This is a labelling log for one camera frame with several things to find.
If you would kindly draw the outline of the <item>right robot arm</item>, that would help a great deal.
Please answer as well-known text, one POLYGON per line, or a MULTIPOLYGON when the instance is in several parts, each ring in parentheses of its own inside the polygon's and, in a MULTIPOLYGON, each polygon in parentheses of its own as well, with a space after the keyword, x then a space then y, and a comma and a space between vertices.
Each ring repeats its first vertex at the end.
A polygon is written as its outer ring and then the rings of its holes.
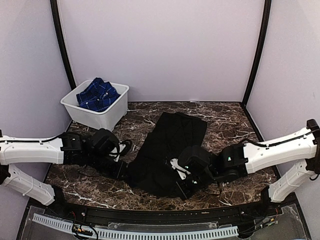
POLYGON ((247 138, 225 147, 218 155, 199 145, 187 147, 178 158, 170 161, 177 171, 177 183, 184 199, 212 183, 231 183, 262 169, 295 161, 296 163, 275 183, 261 191, 261 201, 255 213, 266 217, 276 203, 285 198, 305 181, 314 181, 320 174, 320 127, 309 119, 306 127, 292 134, 264 142, 247 138))

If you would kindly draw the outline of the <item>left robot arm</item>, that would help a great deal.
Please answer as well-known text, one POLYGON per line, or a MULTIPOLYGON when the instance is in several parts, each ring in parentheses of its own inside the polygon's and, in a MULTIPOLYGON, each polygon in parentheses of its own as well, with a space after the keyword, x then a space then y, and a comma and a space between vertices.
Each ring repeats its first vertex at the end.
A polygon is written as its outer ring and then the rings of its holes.
POLYGON ((60 187, 46 184, 17 168, 19 163, 50 163, 91 167, 101 176, 123 179, 127 164, 120 158, 132 147, 129 139, 120 141, 101 128, 93 135, 63 132, 52 138, 0 137, 0 184, 28 196, 67 218, 70 206, 60 187))

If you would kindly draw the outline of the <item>black long sleeve shirt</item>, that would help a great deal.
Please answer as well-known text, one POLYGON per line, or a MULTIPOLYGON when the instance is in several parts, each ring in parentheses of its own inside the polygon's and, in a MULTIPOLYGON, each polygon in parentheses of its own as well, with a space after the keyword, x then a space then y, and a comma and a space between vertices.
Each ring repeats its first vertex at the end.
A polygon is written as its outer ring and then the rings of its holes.
POLYGON ((185 187, 171 160, 184 149, 202 145, 207 122, 181 112, 164 112, 147 134, 136 158, 126 168, 126 183, 156 197, 181 198, 193 195, 185 187))

